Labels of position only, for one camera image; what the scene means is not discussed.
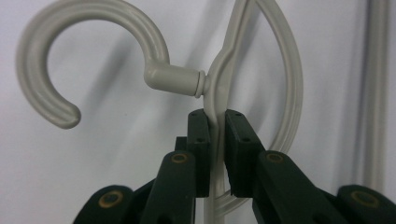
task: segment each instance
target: hole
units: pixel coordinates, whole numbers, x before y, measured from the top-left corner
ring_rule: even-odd
[[[283,157],[275,153],[267,154],[266,158],[268,161],[276,162],[276,163],[280,163],[283,161]]]
[[[197,138],[197,139],[196,139],[196,142],[197,142],[197,143],[203,143],[204,141],[205,141],[204,138]]]
[[[172,224],[172,219],[167,215],[159,216],[157,219],[157,224]]]
[[[99,199],[99,206],[102,208],[110,208],[122,202],[122,193],[119,190],[112,190]]]
[[[318,224],[331,224],[332,221],[324,214],[321,213],[315,213],[312,216],[312,219],[315,221],[315,223]]]
[[[186,154],[175,154],[172,156],[172,162],[174,163],[183,163],[187,161],[187,155]]]

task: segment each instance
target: brass rivet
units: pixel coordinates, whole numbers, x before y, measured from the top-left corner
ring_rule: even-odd
[[[350,196],[355,200],[355,202],[364,206],[372,208],[377,208],[379,206],[379,200],[375,196],[364,191],[355,190],[350,193]]]
[[[172,156],[172,162],[174,163],[183,163],[187,161],[187,155],[178,153]]]
[[[265,157],[268,161],[271,162],[276,162],[276,163],[280,163],[283,161],[283,157],[281,155],[275,154],[275,153],[269,153],[267,154],[267,156]]]
[[[99,199],[99,206],[103,208],[114,207],[122,202],[123,194],[119,190],[112,190]]]

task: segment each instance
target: beige plastic hook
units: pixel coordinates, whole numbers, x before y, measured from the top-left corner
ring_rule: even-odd
[[[138,8],[116,0],[63,0],[41,11],[26,28],[17,54],[21,88],[35,110],[64,129],[80,121],[78,108],[65,100],[50,82],[47,58],[56,36],[80,21],[112,21],[137,39],[145,57],[145,81],[153,89],[199,97],[205,73],[169,64],[159,29]]]

